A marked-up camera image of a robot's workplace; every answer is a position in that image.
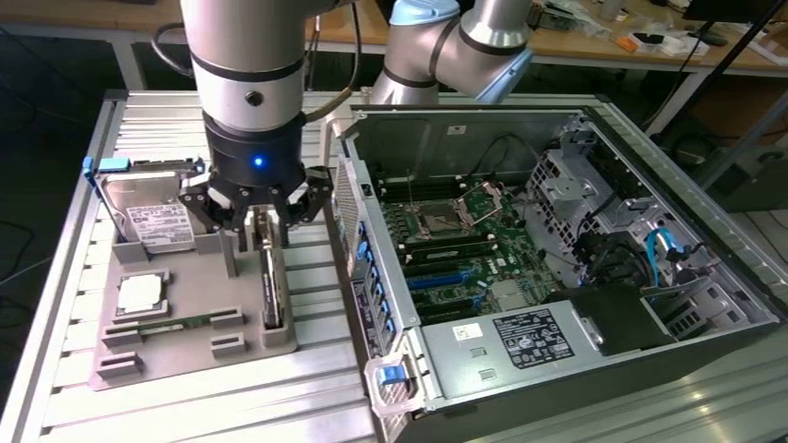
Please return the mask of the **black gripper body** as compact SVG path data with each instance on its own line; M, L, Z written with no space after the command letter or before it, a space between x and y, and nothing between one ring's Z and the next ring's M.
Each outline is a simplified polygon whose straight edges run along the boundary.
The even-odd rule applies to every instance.
M296 113L283 126L267 131L231 129L209 115L203 120L211 151L211 187L228 198L248 192L255 201L267 201L271 187L288 197L305 180L305 113Z

